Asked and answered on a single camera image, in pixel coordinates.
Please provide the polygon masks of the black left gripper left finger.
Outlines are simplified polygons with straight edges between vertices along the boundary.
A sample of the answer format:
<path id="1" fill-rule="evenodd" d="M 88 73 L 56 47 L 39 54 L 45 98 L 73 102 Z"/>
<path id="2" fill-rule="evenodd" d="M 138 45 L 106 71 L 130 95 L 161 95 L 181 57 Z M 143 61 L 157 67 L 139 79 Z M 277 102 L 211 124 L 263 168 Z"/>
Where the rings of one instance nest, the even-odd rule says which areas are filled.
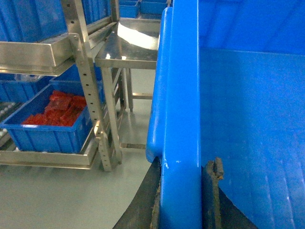
<path id="1" fill-rule="evenodd" d="M 133 200 L 114 225 L 115 229 L 158 229 L 160 223 L 161 164 L 151 163 Z"/>

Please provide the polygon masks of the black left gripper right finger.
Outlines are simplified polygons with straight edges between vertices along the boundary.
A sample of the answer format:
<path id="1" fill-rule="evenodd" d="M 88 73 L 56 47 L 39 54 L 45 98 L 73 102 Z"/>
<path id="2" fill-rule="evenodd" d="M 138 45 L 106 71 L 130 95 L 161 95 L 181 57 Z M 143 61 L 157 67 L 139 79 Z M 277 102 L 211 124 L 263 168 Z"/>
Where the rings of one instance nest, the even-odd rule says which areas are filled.
<path id="1" fill-rule="evenodd" d="M 224 178 L 221 158 L 209 160 L 202 167 L 202 228 L 255 229 L 257 226 L 241 212 L 220 189 Z"/>

